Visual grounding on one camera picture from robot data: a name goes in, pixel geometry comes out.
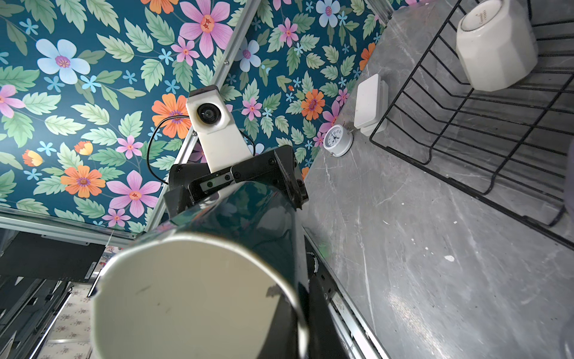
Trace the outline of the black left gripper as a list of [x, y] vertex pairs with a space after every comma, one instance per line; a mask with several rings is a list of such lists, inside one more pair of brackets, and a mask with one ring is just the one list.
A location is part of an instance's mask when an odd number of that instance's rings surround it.
[[273, 186], [298, 209], [309, 200], [293, 147], [283, 145], [218, 171], [211, 171], [206, 163], [173, 165], [169, 190], [164, 195], [168, 215], [173, 218], [217, 191], [241, 182]]

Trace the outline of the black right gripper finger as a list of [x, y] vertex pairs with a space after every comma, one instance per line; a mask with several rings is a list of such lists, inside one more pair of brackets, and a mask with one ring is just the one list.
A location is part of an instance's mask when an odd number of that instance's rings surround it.
[[309, 279], [308, 303], [309, 358], [348, 359], [348, 351], [337, 333], [321, 283], [315, 275]]

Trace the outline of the green and cream mug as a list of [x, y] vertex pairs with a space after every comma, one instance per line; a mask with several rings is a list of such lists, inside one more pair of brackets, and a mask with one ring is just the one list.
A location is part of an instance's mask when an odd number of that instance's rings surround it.
[[100, 358], [304, 358], [306, 254], [277, 188], [222, 189], [104, 267], [92, 299]]

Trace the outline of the cream ceramic mug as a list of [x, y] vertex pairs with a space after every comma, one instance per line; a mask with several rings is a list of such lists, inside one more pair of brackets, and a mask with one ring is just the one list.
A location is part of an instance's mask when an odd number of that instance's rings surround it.
[[457, 25], [456, 52], [477, 91], [509, 88], [538, 64], [538, 44], [518, 1], [483, 1]]

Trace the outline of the lavender plastic cup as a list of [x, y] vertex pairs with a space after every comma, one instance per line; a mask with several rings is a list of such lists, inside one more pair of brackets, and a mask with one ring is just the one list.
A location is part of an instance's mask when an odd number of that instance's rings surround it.
[[574, 212], [574, 141], [571, 141], [567, 153], [567, 172], [564, 184], [564, 205], [569, 215]]

